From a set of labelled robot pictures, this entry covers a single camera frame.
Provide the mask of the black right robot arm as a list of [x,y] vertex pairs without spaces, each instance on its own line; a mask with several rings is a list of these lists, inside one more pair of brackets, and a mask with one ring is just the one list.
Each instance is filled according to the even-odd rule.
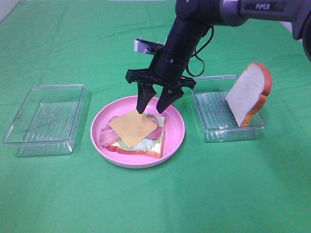
[[194,88],[193,75],[183,76],[197,45],[215,25],[238,27],[248,19],[289,22],[293,38],[302,40],[307,56],[311,54],[311,3],[308,0],[179,0],[176,19],[164,44],[137,39],[135,51],[151,54],[146,69],[130,69],[129,83],[137,83],[137,111],[143,113],[156,94],[154,85],[163,87],[157,111],[163,113],[183,96],[183,87]]

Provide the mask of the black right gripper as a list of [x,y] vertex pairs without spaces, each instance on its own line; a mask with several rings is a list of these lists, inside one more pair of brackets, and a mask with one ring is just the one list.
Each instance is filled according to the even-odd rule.
[[157,50],[148,68],[127,71],[125,79],[128,83],[137,82],[136,110],[139,114],[144,112],[149,101],[156,95],[153,84],[164,87],[156,105],[160,114],[184,95],[181,87],[194,89],[196,81],[182,77],[188,62],[186,58],[174,57],[164,50]]

